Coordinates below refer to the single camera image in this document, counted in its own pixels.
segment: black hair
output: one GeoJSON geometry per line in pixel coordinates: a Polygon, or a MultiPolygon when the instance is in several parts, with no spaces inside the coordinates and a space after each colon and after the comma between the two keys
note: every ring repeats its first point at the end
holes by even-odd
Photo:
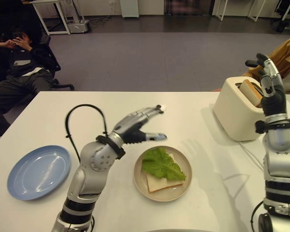
{"type": "Polygon", "coordinates": [[[14,33],[25,33],[28,38],[32,41],[32,45],[37,45],[39,44],[41,37],[40,35],[36,35],[35,33],[32,32],[32,30],[27,29],[26,27],[17,27],[13,29],[13,34],[14,33]]]}

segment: blue plate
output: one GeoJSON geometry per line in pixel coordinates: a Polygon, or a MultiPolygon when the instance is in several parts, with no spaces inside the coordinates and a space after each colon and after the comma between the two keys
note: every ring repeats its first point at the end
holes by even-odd
{"type": "Polygon", "coordinates": [[[53,191],[70,171],[70,155],[61,146],[43,146],[26,154],[10,172],[7,188],[19,200],[32,200],[53,191]]]}

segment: wall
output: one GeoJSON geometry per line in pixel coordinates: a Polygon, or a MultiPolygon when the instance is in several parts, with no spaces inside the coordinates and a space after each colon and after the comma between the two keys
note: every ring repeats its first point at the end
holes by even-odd
{"type": "Polygon", "coordinates": [[[163,15],[164,0],[139,0],[140,15],[163,15]]]}
{"type": "MultiPolygon", "coordinates": [[[[121,15],[120,0],[116,2],[115,8],[111,9],[109,0],[79,0],[84,15],[121,15]]],[[[139,11],[141,15],[163,15],[164,0],[138,0],[139,11]]],[[[38,9],[42,17],[56,17],[56,11],[52,4],[38,4],[38,9]]],[[[69,15],[69,9],[62,4],[62,8],[66,15],[69,15]]]]}
{"type": "MultiPolygon", "coordinates": [[[[219,3],[219,0],[215,1],[213,15],[216,14],[218,3],[219,3]]],[[[225,3],[225,0],[221,0],[221,4],[219,8],[220,15],[222,14],[224,3],[225,3]]],[[[253,3],[252,0],[229,0],[225,15],[247,16],[252,3],[253,3]]],[[[262,3],[263,3],[263,0],[256,0],[254,9],[252,11],[252,16],[257,15],[259,9],[261,8],[262,3]]],[[[277,14],[274,12],[277,6],[277,3],[278,3],[278,0],[267,0],[261,11],[260,17],[277,17],[277,14]]]]}

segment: gray pants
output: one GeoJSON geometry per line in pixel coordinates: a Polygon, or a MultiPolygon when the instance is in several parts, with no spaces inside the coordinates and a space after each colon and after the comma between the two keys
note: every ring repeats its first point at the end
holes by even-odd
{"type": "Polygon", "coordinates": [[[52,75],[42,69],[31,76],[12,77],[7,76],[6,80],[0,82],[0,136],[9,128],[3,114],[28,94],[34,96],[40,91],[51,91],[52,75]]]}

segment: dark jacket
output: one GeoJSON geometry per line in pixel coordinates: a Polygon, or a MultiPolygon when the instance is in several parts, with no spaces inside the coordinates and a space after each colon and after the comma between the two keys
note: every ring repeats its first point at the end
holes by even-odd
{"type": "Polygon", "coordinates": [[[41,46],[35,46],[29,52],[23,49],[0,48],[0,55],[5,56],[9,63],[7,74],[13,77],[22,76],[31,72],[37,67],[47,70],[56,68],[56,61],[49,56],[49,53],[41,46]]]}

